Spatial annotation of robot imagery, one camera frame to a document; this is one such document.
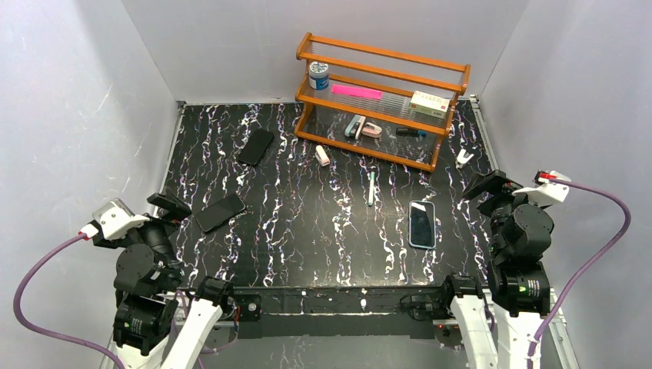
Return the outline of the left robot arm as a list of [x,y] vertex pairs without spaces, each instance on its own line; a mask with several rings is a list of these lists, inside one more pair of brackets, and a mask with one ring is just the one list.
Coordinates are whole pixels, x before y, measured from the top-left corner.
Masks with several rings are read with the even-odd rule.
[[136,214],[114,198],[93,213],[85,229],[94,246],[121,249],[113,282],[112,360],[116,368],[191,368],[218,320],[237,311],[233,286],[204,278],[190,293],[185,322],[169,347],[180,306],[176,294],[185,281],[171,236],[191,216],[191,209],[181,199],[162,193],[150,195],[147,201],[162,210],[161,216]]

